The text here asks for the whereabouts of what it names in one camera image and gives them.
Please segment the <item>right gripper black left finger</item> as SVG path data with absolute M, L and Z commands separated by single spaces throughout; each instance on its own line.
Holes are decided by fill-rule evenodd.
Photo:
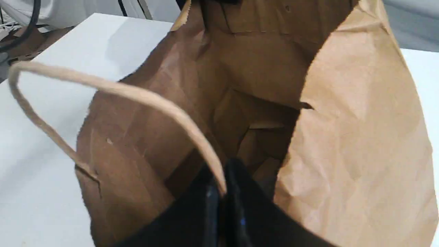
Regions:
M 189 188 L 165 212 L 118 247 L 216 247 L 220 196 L 204 166 Z

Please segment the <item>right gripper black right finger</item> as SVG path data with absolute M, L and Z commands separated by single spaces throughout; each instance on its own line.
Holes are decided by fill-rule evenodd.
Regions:
M 287 216 L 238 158 L 225 166 L 225 243 L 228 247 L 331 247 Z

